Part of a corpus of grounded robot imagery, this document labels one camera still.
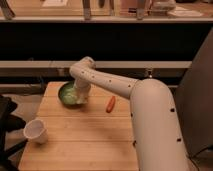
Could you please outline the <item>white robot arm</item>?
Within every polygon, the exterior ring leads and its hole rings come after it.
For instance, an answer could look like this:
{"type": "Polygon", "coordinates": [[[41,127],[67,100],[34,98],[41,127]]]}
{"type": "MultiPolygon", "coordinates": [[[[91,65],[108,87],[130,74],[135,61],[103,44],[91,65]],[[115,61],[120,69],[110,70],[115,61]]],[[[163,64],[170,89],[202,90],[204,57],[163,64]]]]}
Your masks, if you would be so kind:
{"type": "Polygon", "coordinates": [[[81,96],[94,84],[129,100],[140,171],[190,171],[176,105],[165,83],[100,72],[90,57],[72,64],[69,73],[81,96]]]}

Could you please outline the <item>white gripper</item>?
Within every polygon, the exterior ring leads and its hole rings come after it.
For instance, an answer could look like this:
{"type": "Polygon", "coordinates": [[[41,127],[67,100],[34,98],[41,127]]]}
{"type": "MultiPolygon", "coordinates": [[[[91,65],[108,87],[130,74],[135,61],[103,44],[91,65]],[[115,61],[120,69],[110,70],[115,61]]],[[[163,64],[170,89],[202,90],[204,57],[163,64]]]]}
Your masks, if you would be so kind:
{"type": "Polygon", "coordinates": [[[76,79],[74,81],[74,88],[77,95],[77,104],[86,104],[91,85],[88,82],[82,81],[81,79],[76,79]]]}

